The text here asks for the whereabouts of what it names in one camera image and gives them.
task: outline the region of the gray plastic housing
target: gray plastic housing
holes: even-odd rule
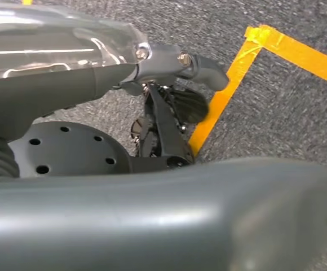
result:
[[[133,69],[121,64],[0,80],[0,138],[18,139],[38,117],[100,98]]]
[[[327,168],[237,159],[0,178],[0,271],[303,271],[327,245]]]

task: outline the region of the gray tube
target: gray tube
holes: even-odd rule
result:
[[[0,270],[302,271],[327,244],[327,169],[239,159],[0,179]]]

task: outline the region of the gray carpet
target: gray carpet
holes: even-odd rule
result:
[[[151,41],[178,43],[229,66],[249,25],[261,23],[327,54],[327,0],[35,0],[134,23]],[[201,88],[208,98],[212,93]],[[132,149],[139,99],[122,91],[57,112]],[[327,82],[261,51],[200,153],[202,161],[270,155],[327,165]],[[327,251],[312,270],[327,270]]]

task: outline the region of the screw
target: screw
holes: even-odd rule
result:
[[[179,57],[179,62],[183,66],[189,66],[190,64],[191,64],[191,58],[190,57],[189,54],[188,53],[185,53],[185,52],[181,52]]]
[[[140,47],[138,48],[137,51],[136,51],[136,57],[137,57],[137,59],[139,60],[147,59],[149,54],[150,52],[148,51],[148,49],[145,47]]]

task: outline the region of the gray plastic cover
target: gray plastic cover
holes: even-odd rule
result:
[[[132,24],[65,7],[0,3],[0,78],[136,64],[149,45]]]

